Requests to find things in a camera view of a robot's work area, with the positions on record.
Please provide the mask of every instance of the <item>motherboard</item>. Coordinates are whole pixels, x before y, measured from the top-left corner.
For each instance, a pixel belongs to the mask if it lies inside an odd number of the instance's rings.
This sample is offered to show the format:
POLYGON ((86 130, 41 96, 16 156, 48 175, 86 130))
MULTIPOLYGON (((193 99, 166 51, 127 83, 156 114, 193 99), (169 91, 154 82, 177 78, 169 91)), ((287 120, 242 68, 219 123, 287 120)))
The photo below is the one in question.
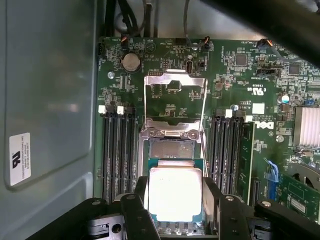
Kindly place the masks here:
POLYGON ((132 192, 155 158, 201 159, 223 194, 320 222, 320 70, 267 39, 191 42, 100 39, 95 197, 132 192))

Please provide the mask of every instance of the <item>metal case panel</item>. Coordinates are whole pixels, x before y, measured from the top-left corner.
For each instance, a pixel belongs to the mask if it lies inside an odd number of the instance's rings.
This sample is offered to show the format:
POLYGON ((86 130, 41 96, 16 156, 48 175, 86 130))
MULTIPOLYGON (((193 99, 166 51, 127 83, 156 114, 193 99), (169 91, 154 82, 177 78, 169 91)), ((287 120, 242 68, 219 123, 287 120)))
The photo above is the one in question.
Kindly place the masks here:
POLYGON ((93 195, 96 11, 97 0, 0 0, 0 240, 93 195), (23 133, 31 177, 11 186, 9 138, 23 133))

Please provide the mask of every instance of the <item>dell logo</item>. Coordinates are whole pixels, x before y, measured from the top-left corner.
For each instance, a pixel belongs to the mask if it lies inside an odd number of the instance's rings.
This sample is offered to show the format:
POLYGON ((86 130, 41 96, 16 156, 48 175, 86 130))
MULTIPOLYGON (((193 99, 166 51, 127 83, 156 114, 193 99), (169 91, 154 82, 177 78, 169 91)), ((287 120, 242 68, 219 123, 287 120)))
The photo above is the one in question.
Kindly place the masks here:
POLYGON ((275 123, 273 121, 265 122, 265 121, 256 121, 256 128, 257 129, 274 129, 275 123))
POLYGON ((20 151, 17 151, 13 156, 12 156, 12 168, 16 168, 18 164, 21 163, 20 160, 20 151))

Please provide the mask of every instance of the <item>aluminum heatsink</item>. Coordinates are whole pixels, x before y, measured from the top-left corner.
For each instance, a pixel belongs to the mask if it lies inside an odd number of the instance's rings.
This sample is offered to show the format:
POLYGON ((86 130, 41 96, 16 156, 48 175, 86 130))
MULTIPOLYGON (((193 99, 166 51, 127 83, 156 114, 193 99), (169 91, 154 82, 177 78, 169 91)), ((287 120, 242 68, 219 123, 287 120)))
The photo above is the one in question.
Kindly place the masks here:
POLYGON ((320 108, 296 108, 293 143, 296 146, 320 146, 320 108))

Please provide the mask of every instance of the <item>green circuit board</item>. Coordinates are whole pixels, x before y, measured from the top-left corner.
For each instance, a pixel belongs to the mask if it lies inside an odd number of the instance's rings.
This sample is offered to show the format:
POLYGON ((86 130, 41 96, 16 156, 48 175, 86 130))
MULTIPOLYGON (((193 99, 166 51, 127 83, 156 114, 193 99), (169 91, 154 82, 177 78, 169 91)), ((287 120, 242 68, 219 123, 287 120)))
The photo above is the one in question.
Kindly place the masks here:
MULTIPOLYGON (((199 43, 202 40, 192 39, 192 42, 199 43)), ((181 42, 183 39, 130 38, 124 49, 119 37, 100 40, 95 139, 96 197, 101 197, 104 184, 103 119, 98 108, 108 108, 110 105, 134 108, 134 140, 138 142, 138 133, 145 116, 144 78, 147 75, 161 76, 168 69, 187 70, 191 77, 207 80, 203 116, 203 127, 208 139, 207 159, 210 158, 210 129, 215 114, 236 110, 245 122, 254 125, 254 133, 251 135, 253 139, 247 140, 244 150, 244 158, 249 163, 240 177, 241 188, 245 192, 240 196, 245 202, 248 202, 248 195, 253 195, 250 190, 252 179, 259 181, 259 188, 254 193, 256 200, 268 197, 265 175, 269 164, 266 160, 276 164, 281 173, 286 171, 288 163, 292 161, 303 161, 304 164, 320 161, 317 149, 312 156, 297 156, 293 144, 295 107, 319 105, 320 88, 309 84, 310 80, 320 78, 318 68, 303 60, 278 61, 271 49, 257 48, 256 41, 211 39, 206 49, 195 49, 181 42), (123 67, 122 60, 128 53, 134 53, 140 59, 140 67, 134 72, 128 72, 123 67), (289 104, 280 102, 284 94, 289 96, 289 104)), ((295 57, 283 47, 275 47, 282 56, 295 57)), ((192 123, 201 118, 204 90, 199 86, 181 86, 179 82, 173 81, 167 85, 146 86, 146 99, 148 117, 170 124, 192 123)), ((138 158, 138 146, 134 147, 133 171, 138 158)))

